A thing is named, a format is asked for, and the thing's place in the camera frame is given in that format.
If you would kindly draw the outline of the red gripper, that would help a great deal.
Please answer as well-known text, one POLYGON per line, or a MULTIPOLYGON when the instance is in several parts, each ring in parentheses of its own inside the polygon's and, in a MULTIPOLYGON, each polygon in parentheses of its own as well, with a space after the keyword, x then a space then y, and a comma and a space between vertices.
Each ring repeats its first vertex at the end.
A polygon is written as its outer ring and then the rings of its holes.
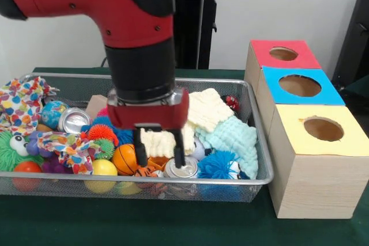
POLYGON ((137 164, 146 167, 148 158, 141 142, 141 130, 137 127, 161 127, 172 130, 175 139, 174 158, 176 168, 185 166, 185 150, 181 128, 187 121, 189 93, 176 87, 167 97, 149 103, 129 104, 118 98, 116 90, 109 92, 107 111, 111 123, 121 129, 133 130, 133 142, 137 164))

